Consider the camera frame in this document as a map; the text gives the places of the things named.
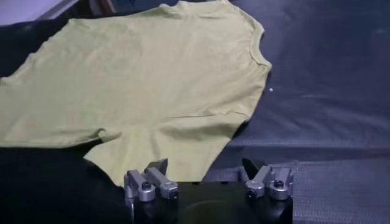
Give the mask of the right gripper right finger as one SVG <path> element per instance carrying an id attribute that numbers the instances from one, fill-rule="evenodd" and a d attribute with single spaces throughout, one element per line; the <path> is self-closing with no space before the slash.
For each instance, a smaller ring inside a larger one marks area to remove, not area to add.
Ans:
<path id="1" fill-rule="evenodd" d="M 289 168 L 274 170 L 262 161 L 248 158 L 242 164 L 249 178 L 245 185 L 250 197 L 258 199 L 267 195 L 273 200 L 287 200 L 293 196 L 294 175 Z"/>

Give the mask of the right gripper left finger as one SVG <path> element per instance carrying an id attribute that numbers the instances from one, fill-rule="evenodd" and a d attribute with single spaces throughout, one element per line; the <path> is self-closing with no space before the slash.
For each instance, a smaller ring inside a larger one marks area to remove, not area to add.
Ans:
<path id="1" fill-rule="evenodd" d="M 166 177 L 168 159 L 150 162 L 143 173 L 128 170 L 124 175 L 124 190 L 126 199 L 153 201 L 157 194 L 167 200 L 179 197 L 179 185 Z"/>

